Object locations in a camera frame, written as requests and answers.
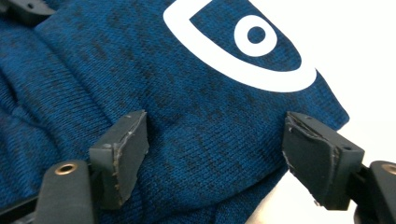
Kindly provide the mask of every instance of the blue sweater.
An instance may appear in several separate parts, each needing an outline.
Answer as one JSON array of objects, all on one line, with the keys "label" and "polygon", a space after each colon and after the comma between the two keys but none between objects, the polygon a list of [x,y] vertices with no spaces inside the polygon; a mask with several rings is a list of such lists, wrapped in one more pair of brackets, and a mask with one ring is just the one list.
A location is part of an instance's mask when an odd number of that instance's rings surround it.
[{"label": "blue sweater", "polygon": [[0,18],[0,208],[145,109],[149,154],[101,223],[244,223],[287,170],[286,111],[348,120],[248,0],[47,2],[57,12],[36,27]]}]

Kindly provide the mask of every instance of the white circle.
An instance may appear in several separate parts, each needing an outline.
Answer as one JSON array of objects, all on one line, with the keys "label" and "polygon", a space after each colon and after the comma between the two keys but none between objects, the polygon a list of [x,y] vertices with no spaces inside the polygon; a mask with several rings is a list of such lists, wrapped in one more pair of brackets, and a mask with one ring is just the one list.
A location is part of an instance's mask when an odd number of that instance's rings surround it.
[{"label": "white circle", "polygon": [[[251,43],[248,32],[253,27],[260,27],[265,32],[265,38],[260,43]],[[233,32],[236,46],[248,56],[260,57],[265,55],[276,46],[277,37],[274,29],[258,16],[249,15],[242,18],[235,26]]]}]

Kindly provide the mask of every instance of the metal screw hole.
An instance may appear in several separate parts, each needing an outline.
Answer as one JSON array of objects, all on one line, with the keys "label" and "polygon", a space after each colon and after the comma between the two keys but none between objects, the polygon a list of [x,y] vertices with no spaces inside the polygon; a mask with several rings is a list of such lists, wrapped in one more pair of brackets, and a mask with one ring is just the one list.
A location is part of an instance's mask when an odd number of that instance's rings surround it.
[{"label": "metal screw hole", "polygon": [[345,149],[345,150],[352,150],[352,147],[349,147],[349,146],[343,146],[343,149]]},{"label": "metal screw hole", "polygon": [[74,172],[77,169],[77,165],[75,163],[67,163],[64,164],[60,167],[58,167],[58,169],[55,170],[55,174],[56,175],[68,175],[72,172]]},{"label": "metal screw hole", "polygon": [[396,165],[393,164],[383,164],[382,168],[386,170],[388,173],[396,175]]}]

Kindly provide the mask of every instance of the eye logo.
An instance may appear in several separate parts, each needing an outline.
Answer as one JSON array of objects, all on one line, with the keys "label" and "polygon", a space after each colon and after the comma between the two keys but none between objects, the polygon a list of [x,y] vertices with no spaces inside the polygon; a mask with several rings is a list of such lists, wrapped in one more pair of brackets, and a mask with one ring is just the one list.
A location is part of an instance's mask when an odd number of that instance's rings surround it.
[{"label": "eye logo", "polygon": [[[163,19],[174,36],[196,57],[238,82],[266,91],[291,92],[309,87],[316,79],[316,69],[301,56],[300,67],[292,71],[274,71],[246,63],[219,47],[192,23],[191,18],[212,0],[176,0],[163,13]],[[251,43],[248,32],[260,27],[265,38]],[[247,56],[260,57],[271,52],[277,36],[271,25],[259,16],[247,15],[234,28],[235,45]]]}]

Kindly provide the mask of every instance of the white logo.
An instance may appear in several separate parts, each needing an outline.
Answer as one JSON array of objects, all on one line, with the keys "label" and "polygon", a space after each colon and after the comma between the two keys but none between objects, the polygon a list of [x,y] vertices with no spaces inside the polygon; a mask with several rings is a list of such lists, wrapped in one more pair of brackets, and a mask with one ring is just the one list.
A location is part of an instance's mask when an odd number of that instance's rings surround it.
[{"label": "white logo", "polygon": [[[301,65],[298,69],[273,71],[241,61],[212,42],[190,21],[211,1],[176,0],[163,13],[163,19],[171,32],[200,60],[227,77],[266,91],[300,91],[315,81],[316,69],[307,65],[303,56],[301,56]],[[248,31],[253,27],[260,27],[265,32],[265,38],[260,43],[251,43],[248,40]],[[236,24],[234,39],[236,46],[251,57],[260,57],[271,52],[277,42],[276,33],[271,25],[254,15],[248,15]]]}]

